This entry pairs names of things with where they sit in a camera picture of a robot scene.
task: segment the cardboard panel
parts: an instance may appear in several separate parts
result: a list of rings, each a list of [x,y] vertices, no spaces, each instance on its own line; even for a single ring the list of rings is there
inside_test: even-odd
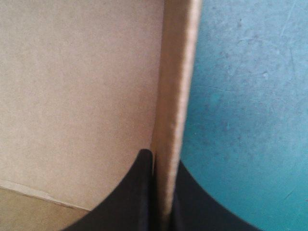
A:
[[[160,79],[152,151],[159,217],[167,224],[180,159],[201,0],[165,2]]]
[[[88,214],[0,188],[1,231],[60,231]]]
[[[0,186],[85,209],[150,145],[162,0],[0,2]]]

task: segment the teal wall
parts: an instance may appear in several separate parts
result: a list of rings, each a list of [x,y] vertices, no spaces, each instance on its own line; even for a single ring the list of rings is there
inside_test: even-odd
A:
[[[182,161],[265,231],[308,231],[308,1],[204,0]]]

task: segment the black object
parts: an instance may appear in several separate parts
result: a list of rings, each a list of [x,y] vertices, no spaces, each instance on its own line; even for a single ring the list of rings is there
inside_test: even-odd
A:
[[[115,190],[64,231],[148,231],[152,153],[142,149]]]
[[[155,231],[152,153],[142,149],[116,189],[93,211],[63,231]],[[258,231],[207,194],[182,162],[169,231]]]
[[[170,231],[258,231],[225,209],[194,180],[180,162]]]

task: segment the scratched surface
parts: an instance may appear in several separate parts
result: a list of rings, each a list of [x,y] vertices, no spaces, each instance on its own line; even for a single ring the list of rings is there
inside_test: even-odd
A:
[[[308,230],[308,1],[204,0],[183,143],[233,213]]]

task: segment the corrugated cardboard edge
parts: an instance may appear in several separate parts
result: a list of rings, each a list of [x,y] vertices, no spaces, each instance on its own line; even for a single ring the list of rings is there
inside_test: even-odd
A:
[[[158,218],[168,225],[193,71],[202,0],[166,0],[156,119],[155,155]]]

